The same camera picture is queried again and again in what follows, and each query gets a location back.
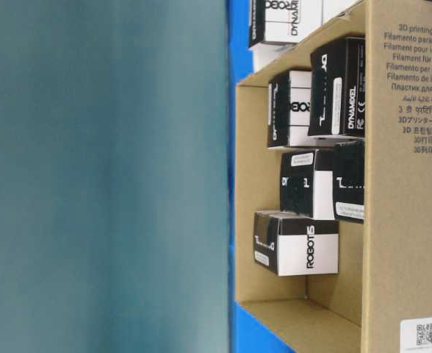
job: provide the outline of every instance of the gray-green panel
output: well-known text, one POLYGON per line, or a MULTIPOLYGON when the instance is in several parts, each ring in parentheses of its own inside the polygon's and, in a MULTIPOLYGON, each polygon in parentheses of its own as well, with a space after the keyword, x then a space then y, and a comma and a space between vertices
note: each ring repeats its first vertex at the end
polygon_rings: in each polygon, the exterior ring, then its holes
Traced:
POLYGON ((227 352, 226 4, 114 4, 114 352, 227 352))
POLYGON ((0 0, 0 353, 109 352, 110 13, 0 0))

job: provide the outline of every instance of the white box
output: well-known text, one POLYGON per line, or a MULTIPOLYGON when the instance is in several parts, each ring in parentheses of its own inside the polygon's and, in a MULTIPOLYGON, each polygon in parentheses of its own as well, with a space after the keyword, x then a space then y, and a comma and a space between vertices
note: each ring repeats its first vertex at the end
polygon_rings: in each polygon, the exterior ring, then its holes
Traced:
POLYGON ((249 46, 299 43, 322 24, 323 0, 251 0, 249 46))
POLYGON ((255 214, 253 258, 279 276, 336 274, 339 270, 339 225, 294 213, 255 214))

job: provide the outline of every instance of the black box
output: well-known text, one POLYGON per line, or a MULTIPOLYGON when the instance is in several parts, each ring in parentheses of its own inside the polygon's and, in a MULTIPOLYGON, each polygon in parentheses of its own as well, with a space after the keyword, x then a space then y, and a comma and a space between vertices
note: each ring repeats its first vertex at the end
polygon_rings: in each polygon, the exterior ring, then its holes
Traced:
POLYGON ((287 71, 268 84, 269 149, 334 146, 335 140, 310 138, 311 71, 287 71))
POLYGON ((281 158, 280 207, 317 220, 333 220, 331 149, 285 153, 281 158))
POLYGON ((347 37, 311 54, 309 136, 363 138, 366 55, 364 38, 347 37))
POLYGON ((279 276, 336 274, 339 224, 314 221, 294 213, 257 212, 253 258, 279 276))
POLYGON ((364 142, 339 143, 334 148, 335 219, 364 222, 364 142))

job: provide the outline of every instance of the black and white product box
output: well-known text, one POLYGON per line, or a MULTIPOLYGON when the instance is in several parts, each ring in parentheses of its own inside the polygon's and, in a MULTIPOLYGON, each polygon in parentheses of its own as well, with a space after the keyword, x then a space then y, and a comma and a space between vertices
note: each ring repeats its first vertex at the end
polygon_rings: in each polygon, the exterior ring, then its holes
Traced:
POLYGON ((333 140, 310 138, 311 71, 288 71, 268 84, 269 149, 333 146, 333 140))
POLYGON ((333 220, 331 149, 285 153, 281 158, 280 205, 316 220, 333 220))
POLYGON ((294 213, 255 214, 253 256, 279 276, 336 274, 339 271, 339 225, 294 213))
POLYGON ((339 143, 334 148, 335 219, 364 222, 364 142, 339 143))
POLYGON ((364 138, 366 109, 364 38, 335 40, 311 54, 309 136, 364 138))
POLYGON ((249 47, 299 43, 322 23, 323 0, 251 0, 249 47))

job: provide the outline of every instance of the white label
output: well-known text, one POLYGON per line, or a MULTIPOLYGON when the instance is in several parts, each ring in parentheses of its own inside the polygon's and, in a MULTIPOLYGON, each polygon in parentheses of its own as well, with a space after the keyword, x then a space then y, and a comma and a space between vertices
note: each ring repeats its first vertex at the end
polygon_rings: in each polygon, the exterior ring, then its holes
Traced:
POLYGON ((313 219, 334 220, 333 172, 314 172, 313 219))
POLYGON ((344 202, 337 202, 335 204, 335 209, 337 215, 364 220, 364 205, 362 204, 346 204, 344 202))
POLYGON ((432 353, 432 318, 400 323, 400 353, 409 352, 432 353))
POLYGON ((314 153, 297 154, 291 158, 291 166, 311 165, 314 162, 314 153))
POLYGON ((338 234, 278 236, 278 275, 336 274, 339 270, 338 234))
POLYGON ((263 255, 261 252, 253 252, 255 254, 255 260, 263 263, 265 266, 269 266, 270 260, 267 255, 263 255))
POLYGON ((311 89, 312 72, 311 71, 290 71, 289 81, 291 88, 308 88, 311 89))
POLYGON ((272 84, 268 85, 268 126, 272 124, 272 84))
POLYGON ((340 133, 340 112, 342 111, 342 78, 334 80, 334 92, 332 92, 332 135, 340 133))

